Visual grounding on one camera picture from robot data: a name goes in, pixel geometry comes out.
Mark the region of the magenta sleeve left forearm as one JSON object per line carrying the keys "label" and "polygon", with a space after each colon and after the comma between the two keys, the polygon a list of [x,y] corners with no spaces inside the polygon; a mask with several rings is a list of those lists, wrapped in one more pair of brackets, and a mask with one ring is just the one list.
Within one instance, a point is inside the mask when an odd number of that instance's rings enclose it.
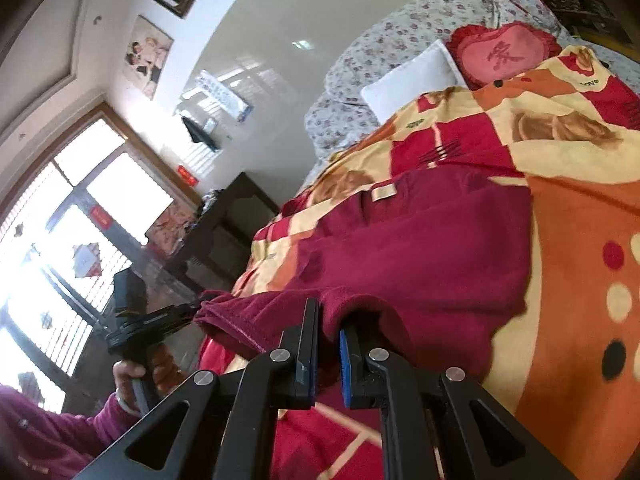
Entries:
{"label": "magenta sleeve left forearm", "polygon": [[1,477],[71,479],[134,426],[140,415],[113,393],[94,416],[56,414],[1,388]]}

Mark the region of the person's left hand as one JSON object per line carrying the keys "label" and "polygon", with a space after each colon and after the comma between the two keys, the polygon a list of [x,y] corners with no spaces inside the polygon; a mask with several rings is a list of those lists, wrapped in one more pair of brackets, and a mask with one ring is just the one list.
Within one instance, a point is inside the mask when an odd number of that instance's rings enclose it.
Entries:
{"label": "person's left hand", "polygon": [[155,389],[161,396],[171,393],[186,379],[186,374],[180,370],[174,356],[164,344],[157,346],[152,353],[151,366],[150,372],[143,365],[128,360],[118,361],[113,366],[118,403],[131,413],[140,413],[134,395],[135,379],[151,376]]}

